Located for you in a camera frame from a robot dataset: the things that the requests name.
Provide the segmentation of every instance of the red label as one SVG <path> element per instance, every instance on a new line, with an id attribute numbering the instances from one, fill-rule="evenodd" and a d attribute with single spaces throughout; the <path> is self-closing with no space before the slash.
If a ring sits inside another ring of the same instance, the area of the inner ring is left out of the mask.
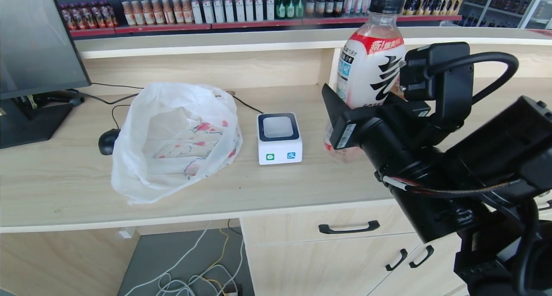
<path id="1" fill-rule="evenodd" d="M 386 51 L 396 48 L 405 43 L 402 37 L 399 38 L 374 38 L 354 33 L 350 40 L 361 42 L 366 48 L 366 54 L 375 54 L 376 52 Z"/>

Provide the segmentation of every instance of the drawer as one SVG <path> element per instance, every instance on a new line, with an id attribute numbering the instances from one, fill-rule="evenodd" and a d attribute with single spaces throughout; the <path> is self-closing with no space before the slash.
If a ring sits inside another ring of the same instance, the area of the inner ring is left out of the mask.
<path id="1" fill-rule="evenodd" d="M 240 225 L 247 245 L 414 232 L 397 204 L 245 217 L 240 219 Z M 326 225 L 330 234 L 321 232 L 320 225 Z"/>

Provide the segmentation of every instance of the computer mouse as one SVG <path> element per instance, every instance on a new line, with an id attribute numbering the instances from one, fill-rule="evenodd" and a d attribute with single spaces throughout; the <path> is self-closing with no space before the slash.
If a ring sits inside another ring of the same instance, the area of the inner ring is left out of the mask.
<path id="1" fill-rule="evenodd" d="M 113 154 L 113 147 L 115 146 L 115 140 L 119 136 L 119 132 L 121 132 L 121 129 L 111 129 L 100 136 L 98 140 L 100 153 L 105 156 Z"/>

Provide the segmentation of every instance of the floor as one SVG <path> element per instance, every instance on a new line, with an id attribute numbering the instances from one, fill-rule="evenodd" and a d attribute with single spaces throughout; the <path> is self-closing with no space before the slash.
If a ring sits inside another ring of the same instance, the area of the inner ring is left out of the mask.
<path id="1" fill-rule="evenodd" d="M 229 236 L 226 245 L 225 254 L 220 263 L 225 266 L 230 274 L 234 274 L 240 263 L 240 245 L 242 242 L 241 235 L 232 232 L 227 228 L 222 229 Z M 126 271 L 125 278 L 122 281 L 118 296 L 125 296 L 128 291 L 136 285 L 148 282 L 168 268 L 171 268 L 174 263 L 184 255 L 188 249 L 191 249 L 203 231 L 188 231 L 185 233 L 164 233 L 160 235 L 149 235 L 140 237 L 138 245 L 129 267 Z M 214 263 L 223 251 L 223 245 L 226 236 L 218 229 L 208 230 L 204 237 L 199 242 L 198 246 L 185 259 L 179 263 L 173 270 L 171 276 L 173 279 L 180 279 L 185 282 L 194 274 L 200 274 L 212 263 Z M 229 280 L 229 276 L 221 268 L 215 268 L 208 272 L 205 277 L 208 279 L 218 280 L 220 284 L 224 284 Z M 245 248 L 243 249 L 243 263 L 238 272 L 236 283 L 241 284 L 243 296 L 254 296 L 253 286 L 251 284 L 251 276 Z M 162 284 L 168 282 L 165 277 Z M 171 288 L 180 288 L 182 285 L 174 284 Z M 201 280 L 195 282 L 192 286 L 195 296 L 216 296 L 215 290 Z M 129 296 L 155 296 L 159 292 L 157 280 L 146 286 L 136 288 Z M 176 293 L 168 293 L 167 295 L 175 296 Z M 188 296 L 186 292 L 182 292 L 179 296 Z"/>

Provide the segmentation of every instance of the monitor stand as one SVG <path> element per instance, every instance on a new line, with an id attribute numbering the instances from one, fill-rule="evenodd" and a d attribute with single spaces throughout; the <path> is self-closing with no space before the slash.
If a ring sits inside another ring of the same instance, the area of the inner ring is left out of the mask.
<path id="1" fill-rule="evenodd" d="M 0 100 L 0 148 L 47 141 L 69 115 L 72 104 L 23 109 L 13 99 Z"/>

